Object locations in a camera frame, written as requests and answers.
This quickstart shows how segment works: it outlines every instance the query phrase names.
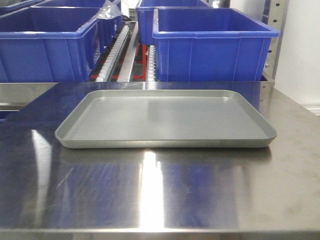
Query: plastic bin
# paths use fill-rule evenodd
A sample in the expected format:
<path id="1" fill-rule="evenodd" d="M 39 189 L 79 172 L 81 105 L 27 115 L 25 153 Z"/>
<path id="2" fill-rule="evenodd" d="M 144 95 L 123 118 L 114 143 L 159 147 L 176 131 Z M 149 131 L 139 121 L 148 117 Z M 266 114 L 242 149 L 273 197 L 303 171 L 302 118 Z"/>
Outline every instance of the plastic bin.
<path id="1" fill-rule="evenodd" d="M 1 111 L 0 110 L 0 123 L 4 122 L 5 120 L 7 120 L 7 118 L 10 116 L 10 115 L 13 115 L 15 114 L 17 111 L 7 111 L 7 110 L 4 110 L 4 111 Z"/>
<path id="2" fill-rule="evenodd" d="M 101 8 L 105 0 L 48 0 L 41 2 L 35 7 L 78 7 L 78 8 Z M 104 45 L 107 47 L 113 41 L 116 30 L 122 25 L 122 16 L 115 19 L 103 19 Z"/>
<path id="3" fill-rule="evenodd" d="M 17 2 L 7 1 L 7 4 L 0 4 L 0 16 L 9 14 L 13 11 L 29 7 L 31 5 L 42 2 L 43 0 L 19 0 Z"/>
<path id="4" fill-rule="evenodd" d="M 135 10 L 142 44 L 154 45 L 152 38 L 154 9 L 159 7 L 209 7 L 204 0 L 139 0 Z"/>
<path id="5" fill-rule="evenodd" d="M 0 82 L 88 81 L 104 50 L 96 8 L 24 8 L 0 17 Z"/>
<path id="6" fill-rule="evenodd" d="M 278 30 L 231 8 L 155 9 L 156 77 L 260 81 L 271 39 L 278 35 Z"/>

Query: stainless steel table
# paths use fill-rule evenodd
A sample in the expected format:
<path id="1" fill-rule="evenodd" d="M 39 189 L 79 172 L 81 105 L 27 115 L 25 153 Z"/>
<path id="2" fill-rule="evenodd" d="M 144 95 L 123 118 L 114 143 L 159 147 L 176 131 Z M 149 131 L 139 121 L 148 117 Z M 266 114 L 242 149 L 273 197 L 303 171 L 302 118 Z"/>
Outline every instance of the stainless steel table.
<path id="1" fill-rule="evenodd" d="M 54 131 L 101 89 L 234 90 L 278 136 L 261 149 L 63 147 Z M 0 124 L 0 232 L 37 240 L 320 239 L 320 119 L 270 82 L 59 83 Z"/>

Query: metal rail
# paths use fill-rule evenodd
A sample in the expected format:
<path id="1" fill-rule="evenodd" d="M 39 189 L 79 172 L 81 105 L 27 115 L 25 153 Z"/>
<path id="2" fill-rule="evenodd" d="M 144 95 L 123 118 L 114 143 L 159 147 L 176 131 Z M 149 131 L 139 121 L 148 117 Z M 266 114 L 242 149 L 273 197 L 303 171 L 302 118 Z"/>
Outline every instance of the metal rail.
<path id="1" fill-rule="evenodd" d="M 156 50 L 155 46 L 150 45 L 149 51 L 148 51 L 147 74 L 146 74 L 146 80 L 148 82 L 155 82 L 156 81 L 155 50 Z"/>
<path id="2" fill-rule="evenodd" d="M 132 69 L 134 67 L 134 61 L 136 57 L 138 42 L 139 42 L 138 23 L 136 22 L 132 32 L 129 46 L 126 50 L 126 54 L 123 60 L 121 70 L 119 72 L 119 77 L 117 79 L 117 82 L 130 82 L 132 80 L 132 77 L 133 77 Z"/>
<path id="3" fill-rule="evenodd" d="M 106 58 L 105 63 L 102 66 L 102 69 L 99 72 L 96 82 L 107 82 L 110 80 L 115 68 L 117 66 L 121 52 L 124 49 L 125 42 L 129 35 L 129 27 L 125 25 L 119 34 L 115 44 L 112 47 L 111 52 Z"/>

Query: aluminum tray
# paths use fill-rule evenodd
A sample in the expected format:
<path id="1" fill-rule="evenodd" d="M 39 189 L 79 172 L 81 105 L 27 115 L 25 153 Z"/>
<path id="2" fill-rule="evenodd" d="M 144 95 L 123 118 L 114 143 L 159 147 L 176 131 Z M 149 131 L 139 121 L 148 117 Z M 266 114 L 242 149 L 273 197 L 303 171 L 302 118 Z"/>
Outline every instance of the aluminum tray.
<path id="1" fill-rule="evenodd" d="M 275 129 L 229 90 L 98 90 L 55 131 L 67 148 L 262 148 Z"/>

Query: tray rim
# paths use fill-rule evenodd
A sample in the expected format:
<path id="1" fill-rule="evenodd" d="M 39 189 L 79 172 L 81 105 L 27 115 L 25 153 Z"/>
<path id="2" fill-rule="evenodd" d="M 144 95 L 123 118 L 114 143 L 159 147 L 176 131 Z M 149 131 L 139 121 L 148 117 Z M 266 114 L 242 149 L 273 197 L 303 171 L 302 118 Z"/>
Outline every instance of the tray rim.
<path id="1" fill-rule="evenodd" d="M 105 93 L 112 93 L 111 96 L 105 95 Z M 158 96 L 154 93 L 180 93 L 181 95 L 163 95 Z M 183 93 L 189 94 L 200 94 L 198 96 L 183 95 Z M 224 96 L 210 96 L 207 94 L 210 93 L 220 93 L 227 95 Z M 93 96 L 97 94 L 102 94 L 93 99 Z M 249 110 L 253 112 L 254 117 L 261 118 L 264 126 L 269 128 L 272 134 L 267 134 L 265 130 L 263 132 L 266 134 L 267 138 L 248 138 L 248 139 L 135 139 L 135 140 L 95 140 L 96 146 L 86 146 L 88 141 L 93 140 L 72 140 L 65 139 L 61 136 L 60 131 L 65 125 L 68 124 L 70 119 L 74 117 L 77 112 L 79 112 L 79 107 L 82 106 L 85 102 L 88 102 L 88 105 L 94 99 L 98 98 L 231 98 L 236 97 L 241 99 L 241 101 L 249 107 Z M 274 138 L 277 136 L 277 131 L 269 123 L 269 121 L 254 107 L 252 104 L 247 101 L 240 93 L 233 90 L 224 90 L 224 89 L 100 89 L 94 90 L 86 94 L 86 96 L 76 105 L 76 107 L 68 114 L 68 116 L 62 121 L 58 128 L 54 132 L 55 137 L 58 141 L 65 147 L 70 149 L 93 149 L 93 148 L 264 148 L 267 147 Z"/>

